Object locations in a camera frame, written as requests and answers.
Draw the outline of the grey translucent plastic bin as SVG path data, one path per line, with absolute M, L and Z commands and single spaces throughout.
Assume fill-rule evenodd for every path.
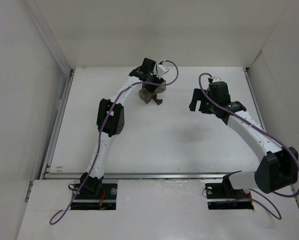
M 138 91 L 140 99 L 148 104 L 153 100 L 153 96 L 163 93 L 166 90 L 166 81 L 163 78 L 154 80 L 146 80 L 142 83 L 141 89 Z

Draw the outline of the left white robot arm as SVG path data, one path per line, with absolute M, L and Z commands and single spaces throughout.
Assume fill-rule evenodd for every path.
M 96 197 L 102 191 L 110 147 L 125 126 L 125 104 L 135 93 L 148 104 L 155 95 L 164 92 L 169 85 L 164 79 L 170 70 L 166 63 L 166 60 L 158 63 L 144 58 L 142 64 L 128 74 L 126 82 L 115 94 L 100 100 L 96 118 L 96 146 L 88 167 L 79 179 L 79 193 Z

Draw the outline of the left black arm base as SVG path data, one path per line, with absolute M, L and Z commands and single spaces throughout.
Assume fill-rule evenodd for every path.
M 116 210 L 118 194 L 117 181 L 103 181 L 87 177 L 83 187 L 70 204 L 71 210 L 107 211 Z

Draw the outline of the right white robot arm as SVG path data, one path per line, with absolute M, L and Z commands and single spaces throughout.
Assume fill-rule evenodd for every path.
M 259 161 L 257 169 L 238 170 L 225 177 L 233 189 L 257 188 L 269 194 L 297 182 L 298 152 L 293 147 L 283 147 L 269 137 L 242 103 L 231 100 L 225 82 L 212 82 L 206 90 L 194 89 L 189 109 L 221 119 L 256 155 Z

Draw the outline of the dark wood arch block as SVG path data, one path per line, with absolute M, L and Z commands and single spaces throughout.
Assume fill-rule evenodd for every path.
M 163 103 L 162 99 L 158 99 L 156 96 L 152 97 L 152 100 L 157 104 L 157 105 L 161 105 Z

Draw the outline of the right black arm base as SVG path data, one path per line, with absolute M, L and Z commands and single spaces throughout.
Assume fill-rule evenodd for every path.
M 206 182 L 204 191 L 209 210 L 254 210 L 251 194 L 242 189 L 234 189 L 229 177 L 239 171 L 223 176 L 221 182 Z

